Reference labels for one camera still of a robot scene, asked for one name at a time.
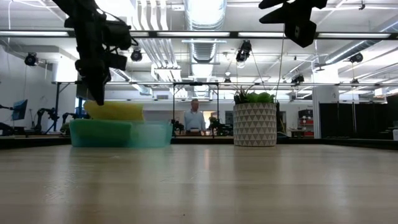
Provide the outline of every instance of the table surface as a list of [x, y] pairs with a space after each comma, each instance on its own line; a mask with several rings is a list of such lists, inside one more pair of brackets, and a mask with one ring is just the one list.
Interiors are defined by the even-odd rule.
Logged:
[[71, 146], [0, 151], [1, 223], [398, 223], [398, 153]]

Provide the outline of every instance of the white shirt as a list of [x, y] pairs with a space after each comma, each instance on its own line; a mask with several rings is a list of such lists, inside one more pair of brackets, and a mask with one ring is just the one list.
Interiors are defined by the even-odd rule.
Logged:
[[185, 130], [199, 129], [201, 131], [206, 130], [205, 117], [200, 111], [193, 112], [188, 110], [184, 114]]

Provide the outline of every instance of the white geometric planter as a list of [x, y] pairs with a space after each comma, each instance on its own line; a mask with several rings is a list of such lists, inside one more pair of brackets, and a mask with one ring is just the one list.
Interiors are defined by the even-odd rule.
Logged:
[[234, 106], [235, 146], [275, 146], [276, 106], [273, 103], [243, 103]]

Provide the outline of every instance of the computer monitor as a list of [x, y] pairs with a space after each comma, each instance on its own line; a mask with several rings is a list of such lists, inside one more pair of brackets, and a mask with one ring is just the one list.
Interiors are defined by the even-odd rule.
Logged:
[[12, 112], [12, 120], [17, 121], [25, 119], [27, 107], [27, 100], [22, 100], [14, 103], [14, 111]]

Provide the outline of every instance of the teal plastic bowl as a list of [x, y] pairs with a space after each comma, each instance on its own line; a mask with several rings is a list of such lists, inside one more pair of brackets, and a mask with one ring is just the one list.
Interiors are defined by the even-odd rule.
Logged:
[[70, 123], [73, 147], [165, 147], [173, 126], [166, 121], [76, 119]]

